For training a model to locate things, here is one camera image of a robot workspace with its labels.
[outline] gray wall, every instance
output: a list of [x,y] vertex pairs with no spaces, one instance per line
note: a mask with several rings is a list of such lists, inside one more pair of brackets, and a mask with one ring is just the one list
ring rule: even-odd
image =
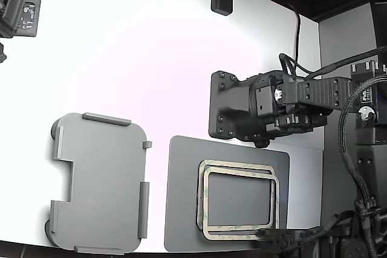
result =
[[[319,26],[321,65],[376,48],[374,23],[369,4],[322,21]],[[349,66],[327,74],[325,77],[350,77]],[[332,214],[353,209],[356,198],[355,185],[340,157],[337,139],[339,111],[328,118],[324,137],[321,224],[327,223]],[[347,122],[347,144],[355,158],[354,116]]]

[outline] black cable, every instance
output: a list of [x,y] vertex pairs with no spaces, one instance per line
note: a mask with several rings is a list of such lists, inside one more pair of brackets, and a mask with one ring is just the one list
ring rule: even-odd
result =
[[353,57],[348,57],[346,59],[340,60],[336,63],[332,63],[328,66],[318,69],[317,71],[309,74],[307,76],[307,79],[313,79],[317,76],[328,74],[338,68],[341,68],[342,66],[348,65],[350,63],[358,62],[363,59],[367,59],[368,57],[376,56],[377,54],[385,53],[386,51],[387,51],[387,46],[384,46],[384,47],[376,48],[371,51],[366,51],[365,53],[362,53],[362,54],[357,54],[356,56],[353,56]]
[[284,54],[284,53],[279,54],[279,61],[281,62],[281,64],[284,63],[286,67],[291,67],[292,66],[291,63],[293,63],[293,65],[294,65],[294,73],[296,73],[296,71],[295,71],[296,67],[300,68],[301,71],[303,71],[303,72],[305,72],[307,74],[313,73],[312,71],[309,71],[308,69],[305,69],[303,66],[301,66],[299,63],[297,63],[295,60],[293,60],[287,54]]
[[295,66],[293,66],[289,60],[289,56],[287,56],[286,54],[279,54],[279,61],[281,63],[281,66],[282,66],[282,70],[285,72],[285,73],[288,73],[288,70],[290,70],[290,75],[293,76],[293,77],[297,77],[296,75],[296,68]]
[[297,29],[296,29],[296,48],[294,53],[294,60],[296,63],[298,63],[298,54],[299,54],[299,43],[300,43],[300,29],[301,29],[301,17],[300,14],[297,12],[297,10],[292,6],[290,3],[288,3],[288,6],[294,11],[296,17],[297,17]]
[[[364,210],[369,207],[369,203],[371,202],[371,197],[369,195],[369,191],[367,188],[367,185],[362,178],[362,176],[358,173],[354,163],[351,160],[351,157],[349,153],[346,150],[346,141],[345,141],[345,125],[346,120],[348,118],[348,113],[350,109],[352,108],[353,103],[356,101],[356,99],[360,96],[360,94],[366,89],[369,88],[372,85],[375,85],[377,83],[386,83],[387,82],[387,76],[378,76],[371,78],[363,83],[361,83],[355,91],[350,95],[347,102],[345,103],[344,108],[342,109],[342,112],[340,114],[339,118],[339,147],[340,152],[342,154],[342,158],[345,162],[345,165],[353,177],[353,180],[355,181],[355,184],[362,195],[362,201],[357,201],[355,204],[359,210]],[[377,257],[374,241],[372,239],[371,235],[371,225],[369,221],[369,217],[362,218],[362,228],[364,233],[364,240],[368,249],[368,252],[372,258]]]
[[355,212],[354,211],[344,211],[342,212],[341,214],[339,215],[334,215],[331,220],[329,221],[329,223],[327,223],[324,227],[322,227],[319,231],[317,231],[316,233],[314,233],[313,235],[307,237],[307,238],[304,238],[304,239],[301,239],[301,240],[298,240],[296,243],[294,243],[293,245],[290,245],[290,247],[288,247],[286,249],[287,252],[292,252],[294,251],[295,249],[299,248],[299,247],[303,247],[309,243],[312,243],[314,242],[315,240],[319,239],[320,237],[322,237],[323,235],[327,234],[330,230],[332,230],[332,228],[334,226],[336,226],[339,222],[342,222],[344,220],[347,220],[347,219],[351,219],[353,218]]
[[353,180],[356,183],[356,186],[358,187],[360,194],[362,195],[364,202],[368,203],[371,200],[371,197],[369,195],[369,191],[367,189],[367,186],[365,184],[365,181],[361,177],[361,175],[358,173],[355,164],[352,162],[351,157],[349,153],[346,150],[346,141],[345,141],[345,125],[348,118],[348,113],[352,108],[353,103],[356,101],[356,99],[360,96],[360,94],[368,87],[376,84],[376,83],[384,83],[387,82],[387,76],[378,76],[372,79],[369,79],[363,83],[361,83],[356,90],[350,95],[347,102],[345,103],[345,106],[342,109],[342,112],[340,114],[339,118],[339,147],[340,152],[342,154],[342,159],[353,177]]

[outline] rectangular frame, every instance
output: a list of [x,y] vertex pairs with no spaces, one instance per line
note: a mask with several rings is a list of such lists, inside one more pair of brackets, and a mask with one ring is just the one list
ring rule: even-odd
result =
[[[209,232],[209,226],[208,226],[208,198],[209,198],[209,176],[210,173],[220,173],[220,174],[226,174],[226,175],[237,175],[237,176],[245,176],[248,178],[263,178],[263,179],[271,179],[275,182],[276,186],[276,205],[275,205],[275,213],[276,213],[276,219],[275,219],[275,225],[276,228],[279,228],[279,180],[274,175],[268,175],[265,173],[255,173],[255,172],[246,172],[242,170],[235,170],[235,169],[223,169],[222,167],[208,167],[204,171],[203,176],[203,234],[204,237],[208,240],[261,240],[262,238],[251,235],[251,234],[245,234],[245,235],[234,235],[234,234],[210,234]],[[242,228],[242,226],[232,226],[234,227],[233,230],[245,230]],[[255,226],[252,230],[258,230],[260,228],[267,228],[265,226]]]
[[[203,160],[199,165],[199,177],[198,177],[198,193],[197,193],[197,226],[200,230],[203,230],[203,178],[206,166],[218,166],[218,167],[233,167],[236,169],[254,169],[254,170],[266,170],[271,175],[275,176],[275,171],[272,166],[265,166],[262,164],[251,163],[236,163],[231,161],[220,160]],[[272,181],[270,186],[270,220],[265,225],[270,228],[273,225],[274,207],[275,207],[275,182]],[[230,229],[230,226],[208,226],[209,231],[239,231],[239,230],[254,230],[254,225],[244,225],[243,228]]]

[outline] gray plastic tray with notch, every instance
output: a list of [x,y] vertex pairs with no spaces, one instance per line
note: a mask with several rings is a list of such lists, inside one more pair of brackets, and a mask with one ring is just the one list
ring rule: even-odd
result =
[[51,201],[45,225],[56,246],[79,253],[125,254],[146,238],[146,140],[130,120],[68,114],[53,125],[54,159],[71,162],[70,201]]
[[[164,245],[169,252],[237,251],[256,248],[251,241],[210,241],[197,218],[198,167],[203,160],[272,166],[280,183],[280,228],[287,226],[289,156],[285,152],[189,137],[171,139]],[[213,175],[209,179],[209,225],[266,224],[270,181]]]

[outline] white backdrop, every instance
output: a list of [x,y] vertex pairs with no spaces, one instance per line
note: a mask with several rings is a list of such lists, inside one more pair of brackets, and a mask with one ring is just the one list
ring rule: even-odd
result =
[[[153,141],[148,239],[137,251],[165,251],[170,139],[209,140],[210,75],[279,69],[278,54],[293,55],[295,26],[292,11],[268,0],[234,0],[228,17],[210,0],[42,0],[38,36],[3,41],[0,240],[49,246],[50,201],[68,199],[70,179],[70,168],[52,160],[51,125],[93,112],[130,119]],[[318,24],[305,18],[299,61],[320,68]],[[323,134],[270,147],[291,158],[290,228],[319,224]]]

